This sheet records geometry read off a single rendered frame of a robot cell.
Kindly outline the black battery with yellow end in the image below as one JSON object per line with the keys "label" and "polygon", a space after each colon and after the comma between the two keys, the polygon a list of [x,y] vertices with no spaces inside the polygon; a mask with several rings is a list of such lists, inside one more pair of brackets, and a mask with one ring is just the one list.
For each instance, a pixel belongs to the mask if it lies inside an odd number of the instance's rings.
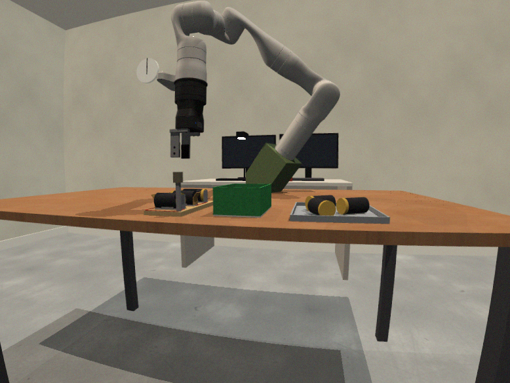
{"label": "black battery with yellow end", "polygon": [[[307,208],[307,204],[309,202],[310,199],[314,198],[314,197],[317,197],[317,198],[320,198],[320,199],[325,199],[325,200],[328,200],[328,201],[331,201],[335,204],[336,206],[336,200],[335,200],[335,197],[333,195],[315,195],[315,196],[307,196],[306,199],[305,199],[305,207],[306,209],[308,210]],[[309,210],[308,210],[309,211]]]}
{"label": "black battery with yellow end", "polygon": [[339,214],[364,213],[369,210],[369,201],[365,197],[339,198],[336,209]]}
{"label": "black battery with yellow end", "polygon": [[174,207],[176,209],[176,193],[156,193],[154,204],[157,208]]}
{"label": "black battery with yellow end", "polygon": [[[171,193],[176,193],[176,190],[172,190]],[[186,203],[188,205],[192,205],[193,204],[193,196],[197,192],[196,191],[181,191],[181,193],[184,193],[186,195]]]}
{"label": "black battery with yellow end", "polygon": [[333,202],[314,197],[307,204],[308,210],[316,215],[332,215],[336,212],[336,206]]}
{"label": "black battery with yellow end", "polygon": [[183,191],[196,191],[196,192],[200,192],[199,196],[198,196],[198,201],[202,201],[204,202],[204,195],[203,195],[203,191],[205,191],[206,189],[183,189]]}

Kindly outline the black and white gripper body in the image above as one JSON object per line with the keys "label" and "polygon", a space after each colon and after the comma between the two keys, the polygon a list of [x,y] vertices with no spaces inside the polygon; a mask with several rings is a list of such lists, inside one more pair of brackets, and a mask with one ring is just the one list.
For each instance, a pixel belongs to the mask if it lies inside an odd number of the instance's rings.
{"label": "black and white gripper body", "polygon": [[177,61],[176,75],[163,71],[157,81],[175,91],[176,129],[204,132],[203,107],[206,105],[206,64],[197,58]]}

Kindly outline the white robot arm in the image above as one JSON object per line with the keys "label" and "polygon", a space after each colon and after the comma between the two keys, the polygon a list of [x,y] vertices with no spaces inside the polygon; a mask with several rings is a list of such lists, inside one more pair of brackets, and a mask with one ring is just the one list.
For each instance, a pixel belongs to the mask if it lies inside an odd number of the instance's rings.
{"label": "white robot arm", "polygon": [[290,49],[231,7],[226,7],[221,15],[212,9],[208,1],[184,3],[174,7],[171,20],[178,47],[177,61],[197,58],[206,63],[206,44],[198,37],[189,36],[191,33],[211,35],[233,45],[246,29],[255,40],[265,64],[312,96],[275,146],[283,157],[294,160],[338,102],[338,86],[312,71]]}

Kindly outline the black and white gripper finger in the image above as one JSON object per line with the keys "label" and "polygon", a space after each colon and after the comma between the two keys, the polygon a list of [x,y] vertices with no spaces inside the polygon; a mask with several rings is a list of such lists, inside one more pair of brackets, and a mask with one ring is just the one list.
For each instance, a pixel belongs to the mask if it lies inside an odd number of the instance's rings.
{"label": "black and white gripper finger", "polygon": [[170,157],[180,157],[180,133],[190,129],[170,129]]}
{"label": "black and white gripper finger", "polygon": [[199,132],[182,133],[181,159],[190,159],[190,136],[200,136]]}

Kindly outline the tan circuit board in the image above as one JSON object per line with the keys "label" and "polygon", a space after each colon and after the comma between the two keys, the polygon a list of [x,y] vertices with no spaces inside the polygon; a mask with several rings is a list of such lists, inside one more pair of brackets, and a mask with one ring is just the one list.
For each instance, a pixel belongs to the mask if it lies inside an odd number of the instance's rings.
{"label": "tan circuit board", "polygon": [[197,192],[193,196],[193,204],[188,205],[186,203],[186,195],[181,195],[181,182],[183,182],[183,172],[173,172],[173,183],[176,183],[176,209],[174,207],[157,208],[155,206],[155,208],[144,210],[144,215],[181,217],[213,206],[213,201],[208,201],[208,190],[203,191],[204,202],[198,201],[200,192]]}

